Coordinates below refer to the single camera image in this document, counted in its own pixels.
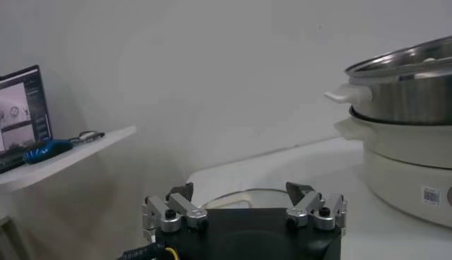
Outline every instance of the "white shelf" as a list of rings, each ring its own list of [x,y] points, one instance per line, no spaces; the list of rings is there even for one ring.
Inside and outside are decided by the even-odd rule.
[[[22,165],[0,174],[0,193],[22,189],[52,176],[82,159],[136,133],[135,126],[105,133],[105,136],[92,143],[74,147],[61,155],[34,165]]]

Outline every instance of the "blue tool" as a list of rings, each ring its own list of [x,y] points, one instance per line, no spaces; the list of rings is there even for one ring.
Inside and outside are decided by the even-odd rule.
[[[64,153],[67,150],[71,150],[72,148],[73,144],[69,140],[44,141],[24,152],[23,159],[26,163],[38,163],[57,156],[60,153]]]

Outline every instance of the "pot lid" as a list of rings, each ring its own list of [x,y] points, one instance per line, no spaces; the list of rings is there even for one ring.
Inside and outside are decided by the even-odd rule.
[[[399,76],[452,69],[452,36],[424,42],[355,64],[345,70],[350,77]]]

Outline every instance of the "barcode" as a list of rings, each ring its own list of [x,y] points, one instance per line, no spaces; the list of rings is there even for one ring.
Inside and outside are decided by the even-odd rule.
[[[425,204],[439,206],[439,190],[431,187],[422,187],[422,200]]]

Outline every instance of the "white pot handle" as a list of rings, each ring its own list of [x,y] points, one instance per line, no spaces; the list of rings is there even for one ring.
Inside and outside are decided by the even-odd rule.
[[[361,102],[372,101],[371,90],[363,85],[342,84],[338,89],[324,94],[337,103],[350,103],[359,105]]]
[[[374,131],[369,126],[360,124],[349,117],[334,124],[334,128],[346,140],[369,140],[374,137]]]

